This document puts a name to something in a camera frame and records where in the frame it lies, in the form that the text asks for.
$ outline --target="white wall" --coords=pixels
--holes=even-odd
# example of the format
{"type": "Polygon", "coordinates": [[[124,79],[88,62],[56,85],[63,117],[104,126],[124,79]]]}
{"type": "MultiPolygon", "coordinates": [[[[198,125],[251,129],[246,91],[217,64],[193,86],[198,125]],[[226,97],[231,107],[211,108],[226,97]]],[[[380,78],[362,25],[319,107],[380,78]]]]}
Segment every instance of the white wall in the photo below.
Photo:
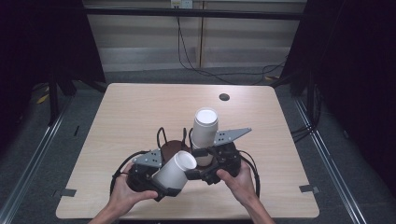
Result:
{"type": "MultiPolygon", "coordinates": [[[[86,6],[170,7],[170,0],[85,0],[84,3],[86,6]]],[[[303,12],[304,2],[193,1],[193,7],[303,12]]],[[[176,18],[89,15],[89,20],[105,72],[181,67],[176,18]]],[[[180,26],[193,66],[265,66],[285,60],[298,22],[180,18],[180,26]]],[[[188,65],[182,45],[180,53],[181,61],[188,65]]]]}

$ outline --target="paper cup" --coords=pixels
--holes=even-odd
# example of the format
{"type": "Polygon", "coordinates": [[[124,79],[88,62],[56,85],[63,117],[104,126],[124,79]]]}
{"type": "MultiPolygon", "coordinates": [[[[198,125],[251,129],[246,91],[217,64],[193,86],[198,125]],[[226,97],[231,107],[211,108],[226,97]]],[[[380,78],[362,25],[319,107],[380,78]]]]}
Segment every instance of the paper cup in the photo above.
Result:
{"type": "MultiPolygon", "coordinates": [[[[196,146],[196,145],[194,144],[194,142],[192,142],[192,150],[194,150],[194,149],[196,149],[196,148],[199,148],[199,147],[196,146]]],[[[197,157],[197,158],[195,158],[195,159],[197,160],[197,164],[198,164],[198,165],[200,165],[200,166],[207,166],[207,165],[209,165],[210,163],[212,163],[213,156],[212,156],[212,155],[207,155],[207,156],[205,156],[205,157],[197,157]]]]}
{"type": "Polygon", "coordinates": [[[153,181],[168,189],[183,189],[187,183],[185,171],[197,166],[195,158],[186,151],[179,151],[165,166],[153,176],[153,181]]]}
{"type": "Polygon", "coordinates": [[[191,141],[198,147],[212,147],[218,128],[218,113],[212,108],[203,107],[195,114],[191,141]]]}

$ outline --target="electrical outlet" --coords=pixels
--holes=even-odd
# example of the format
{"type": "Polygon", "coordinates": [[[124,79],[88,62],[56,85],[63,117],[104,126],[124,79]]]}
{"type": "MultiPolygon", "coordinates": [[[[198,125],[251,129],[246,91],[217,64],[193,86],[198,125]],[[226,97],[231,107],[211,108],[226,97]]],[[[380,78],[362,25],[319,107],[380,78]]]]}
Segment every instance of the electrical outlet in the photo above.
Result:
{"type": "Polygon", "coordinates": [[[181,0],[181,8],[192,9],[192,0],[181,0]]]}
{"type": "Polygon", "coordinates": [[[171,0],[171,8],[181,8],[181,0],[171,0]]]}

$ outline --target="human hand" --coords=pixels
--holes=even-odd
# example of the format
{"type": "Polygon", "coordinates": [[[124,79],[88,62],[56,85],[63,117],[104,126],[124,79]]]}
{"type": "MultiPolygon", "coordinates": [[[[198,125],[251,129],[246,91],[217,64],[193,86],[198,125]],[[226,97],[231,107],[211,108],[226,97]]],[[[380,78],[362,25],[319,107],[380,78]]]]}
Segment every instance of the human hand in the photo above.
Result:
{"type": "Polygon", "coordinates": [[[225,182],[235,199],[242,205],[245,206],[253,199],[259,199],[253,187],[250,168],[244,161],[241,162],[241,169],[237,177],[232,177],[227,171],[222,169],[219,169],[216,174],[225,182]]]}
{"type": "Polygon", "coordinates": [[[225,170],[216,172],[227,187],[233,193],[235,199],[240,202],[249,213],[251,219],[256,224],[274,224],[264,205],[256,195],[251,178],[250,167],[244,161],[241,162],[241,169],[237,177],[232,177],[225,170]]]}
{"type": "MultiPolygon", "coordinates": [[[[129,163],[122,172],[128,173],[132,165],[132,163],[129,163]]],[[[134,192],[128,187],[126,179],[127,174],[121,174],[117,177],[116,184],[114,185],[113,192],[111,193],[107,205],[90,222],[91,224],[111,223],[120,216],[127,214],[138,202],[158,197],[158,193],[154,190],[134,192]]]]}

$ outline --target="table surface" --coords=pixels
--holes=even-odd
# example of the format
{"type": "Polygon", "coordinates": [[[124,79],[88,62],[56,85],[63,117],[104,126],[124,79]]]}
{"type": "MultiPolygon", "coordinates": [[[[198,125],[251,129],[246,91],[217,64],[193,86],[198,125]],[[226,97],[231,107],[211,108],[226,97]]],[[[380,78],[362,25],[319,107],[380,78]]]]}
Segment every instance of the table surface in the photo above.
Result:
{"type": "MultiPolygon", "coordinates": [[[[316,217],[319,210],[290,135],[274,89],[270,87],[111,84],[98,109],[66,186],[74,197],[62,197],[59,218],[92,218],[107,203],[111,176],[130,155],[157,148],[165,128],[169,140],[181,140],[201,107],[219,115],[219,130],[251,128],[235,141],[257,163],[261,201],[272,217],[316,217]],[[222,93],[230,100],[221,101],[222,93]]],[[[244,207],[221,181],[208,186],[189,181],[176,197],[138,203],[125,219],[245,219],[244,207]]]]}

